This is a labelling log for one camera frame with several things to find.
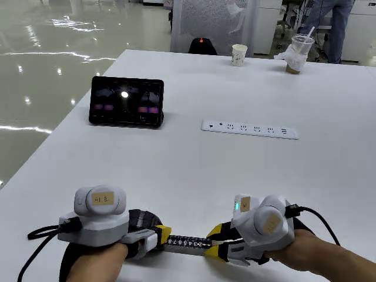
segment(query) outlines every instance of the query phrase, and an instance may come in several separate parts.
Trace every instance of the electrical outlet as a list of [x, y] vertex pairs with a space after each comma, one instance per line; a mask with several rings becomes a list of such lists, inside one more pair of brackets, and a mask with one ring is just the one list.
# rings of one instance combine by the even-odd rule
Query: electrical outlet
[[203, 120], [201, 130], [285, 139], [299, 139], [296, 131], [289, 127], [250, 125], [248, 123]]

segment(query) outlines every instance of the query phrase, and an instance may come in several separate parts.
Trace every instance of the glossy floor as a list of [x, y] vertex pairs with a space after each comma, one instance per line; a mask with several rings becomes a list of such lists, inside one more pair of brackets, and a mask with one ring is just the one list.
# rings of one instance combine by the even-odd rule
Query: glossy floor
[[128, 0], [1, 1], [0, 183], [125, 49], [169, 51], [168, 11]]

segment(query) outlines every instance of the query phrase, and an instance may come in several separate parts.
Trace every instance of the handwritten label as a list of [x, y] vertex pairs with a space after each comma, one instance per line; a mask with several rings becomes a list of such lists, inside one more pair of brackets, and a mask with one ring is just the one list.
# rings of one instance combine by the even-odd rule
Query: handwritten label
[[250, 208], [251, 208], [251, 197], [241, 198], [240, 212], [241, 213], [247, 212], [250, 210]]
[[113, 204], [113, 192], [101, 192], [92, 194], [93, 206], [104, 206], [107, 204]]
[[267, 234], [273, 233], [275, 229], [278, 227], [278, 225], [280, 224], [280, 222], [281, 222], [281, 219], [278, 216], [276, 216], [275, 214], [271, 214], [263, 226], [264, 233], [267, 233]]

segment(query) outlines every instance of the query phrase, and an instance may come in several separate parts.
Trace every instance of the jeans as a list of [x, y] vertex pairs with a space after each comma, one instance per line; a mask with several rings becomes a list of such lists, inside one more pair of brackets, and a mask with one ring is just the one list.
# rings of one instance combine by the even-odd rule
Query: jeans
[[300, 33], [308, 34], [312, 26], [317, 28], [318, 23], [333, 10], [332, 28], [329, 39], [329, 63], [340, 63], [345, 29], [354, 0], [312, 0], [311, 14], [305, 20]]

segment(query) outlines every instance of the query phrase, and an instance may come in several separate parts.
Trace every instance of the plastic bag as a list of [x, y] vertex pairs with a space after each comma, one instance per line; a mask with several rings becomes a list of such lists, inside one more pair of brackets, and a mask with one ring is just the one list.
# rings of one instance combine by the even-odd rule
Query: plastic bag
[[307, 55], [300, 55], [297, 53], [292, 45], [289, 45], [287, 50], [283, 53], [279, 53], [278, 55], [274, 56], [275, 60], [285, 60], [289, 67], [297, 72], [303, 70], [303, 66], [307, 61]]

